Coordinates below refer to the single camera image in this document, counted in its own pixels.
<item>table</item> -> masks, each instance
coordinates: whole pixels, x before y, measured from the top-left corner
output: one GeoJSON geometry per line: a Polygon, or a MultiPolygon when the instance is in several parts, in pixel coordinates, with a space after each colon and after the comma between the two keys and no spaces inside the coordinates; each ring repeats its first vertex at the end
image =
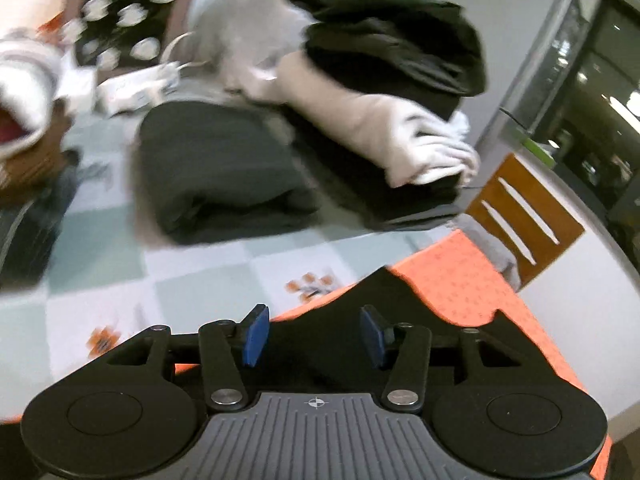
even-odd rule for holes
{"type": "MultiPolygon", "coordinates": [[[[172,98],[202,88],[183,86],[172,98]]],[[[219,99],[212,91],[209,98],[219,99]]],[[[155,226],[135,175],[143,113],[76,117],[63,141],[82,149],[81,184],[49,270],[24,291],[0,292],[0,419],[92,358],[153,324],[197,332],[241,320],[256,303],[271,315],[356,282],[448,234],[371,233],[319,193],[317,226],[292,234],[178,247],[155,226]]],[[[278,135],[275,114],[268,123],[278,135]]]]}

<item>orange tablecloth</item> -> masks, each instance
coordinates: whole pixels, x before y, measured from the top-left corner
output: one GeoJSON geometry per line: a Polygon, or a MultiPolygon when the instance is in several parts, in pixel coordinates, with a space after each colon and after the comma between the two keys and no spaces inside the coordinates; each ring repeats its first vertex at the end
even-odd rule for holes
{"type": "MultiPolygon", "coordinates": [[[[556,374],[584,390],[542,325],[462,231],[453,232],[439,243],[393,266],[391,270],[408,282],[421,300],[447,322],[476,327],[491,322],[496,310],[503,311],[540,348],[556,374]]],[[[326,305],[352,286],[290,310],[274,318],[274,321],[293,319],[326,305]]],[[[608,438],[591,470],[596,480],[604,480],[611,444],[608,438]]]]}

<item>blue gripper pad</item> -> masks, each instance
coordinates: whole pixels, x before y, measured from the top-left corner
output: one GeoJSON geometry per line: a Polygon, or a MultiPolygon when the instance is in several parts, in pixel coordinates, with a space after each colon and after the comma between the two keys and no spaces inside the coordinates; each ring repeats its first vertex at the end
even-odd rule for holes
{"type": "Polygon", "coordinates": [[[265,305],[259,305],[262,310],[246,329],[245,342],[242,347],[242,364],[253,368],[258,362],[267,338],[269,337],[269,309],[265,305]]]}
{"type": "Polygon", "coordinates": [[[374,367],[382,368],[385,364],[385,337],[382,329],[364,309],[360,311],[360,337],[374,367]]]}

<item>metal pivot screw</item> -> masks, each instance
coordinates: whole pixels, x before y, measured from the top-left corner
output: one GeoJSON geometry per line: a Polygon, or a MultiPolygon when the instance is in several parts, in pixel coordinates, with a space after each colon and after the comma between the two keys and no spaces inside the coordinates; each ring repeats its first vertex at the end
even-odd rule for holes
{"type": "Polygon", "coordinates": [[[411,406],[418,402],[418,394],[411,390],[393,390],[386,398],[396,406],[411,406]]]}
{"type": "Polygon", "coordinates": [[[211,400],[220,406],[232,406],[242,400],[242,394],[232,388],[221,388],[211,394],[211,400]]]}

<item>black circular pad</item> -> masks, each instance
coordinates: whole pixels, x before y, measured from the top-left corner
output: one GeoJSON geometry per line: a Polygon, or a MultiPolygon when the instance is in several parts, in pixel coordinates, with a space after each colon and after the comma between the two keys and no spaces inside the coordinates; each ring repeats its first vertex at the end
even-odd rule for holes
{"type": "Polygon", "coordinates": [[[197,427],[190,397],[154,379],[123,386],[55,384],[28,405],[22,439],[38,462],[64,478],[153,471],[178,455],[197,427]]]}
{"type": "Polygon", "coordinates": [[[487,406],[489,420],[498,428],[518,435],[542,435],[562,419],[560,408],[551,400],[531,394],[509,394],[487,406]]]}
{"type": "Polygon", "coordinates": [[[440,397],[433,429],[444,446],[476,470],[515,479],[584,471],[607,436],[600,406],[569,383],[460,385],[440,397]]]}
{"type": "Polygon", "coordinates": [[[122,392],[100,392],[76,400],[66,418],[88,435],[110,435],[129,429],[142,416],[142,405],[122,392]]]}

